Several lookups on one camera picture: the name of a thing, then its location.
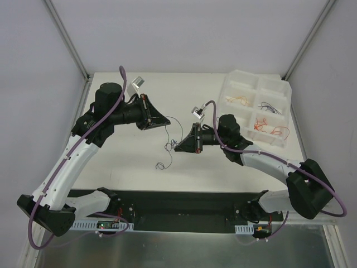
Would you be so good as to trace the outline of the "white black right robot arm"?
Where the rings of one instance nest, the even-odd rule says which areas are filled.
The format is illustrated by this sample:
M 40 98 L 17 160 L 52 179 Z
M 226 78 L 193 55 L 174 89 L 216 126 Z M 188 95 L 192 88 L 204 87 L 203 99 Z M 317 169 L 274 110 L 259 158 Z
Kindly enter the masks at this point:
M 232 114 L 220 116 L 216 126 L 194 123 L 190 133 L 174 148 L 176 152 L 199 154 L 204 146 L 220 146 L 225 157 L 240 166 L 257 169 L 286 185 L 287 190 L 260 192 L 251 201 L 251 214 L 264 220 L 271 212 L 294 210 L 306 219 L 314 219 L 336 197 L 319 164 L 283 159 L 262 150 L 240 133 Z

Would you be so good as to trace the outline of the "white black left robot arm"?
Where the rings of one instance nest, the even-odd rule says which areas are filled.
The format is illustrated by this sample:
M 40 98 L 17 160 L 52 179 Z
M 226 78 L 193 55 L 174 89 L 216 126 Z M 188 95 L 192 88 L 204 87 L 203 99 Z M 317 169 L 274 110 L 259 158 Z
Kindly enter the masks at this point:
M 104 187 L 78 198 L 68 195 L 86 164 L 114 133 L 115 126 L 131 123 L 143 131 L 168 126 L 171 122 L 153 106 L 146 94 L 135 94 L 125 102 L 121 85 L 102 84 L 89 110 L 78 118 L 64 152 L 47 178 L 31 195 L 22 194 L 17 201 L 29 217 L 29 235 L 34 223 L 59 237 L 75 220 L 91 214 L 118 216 L 119 198 Z

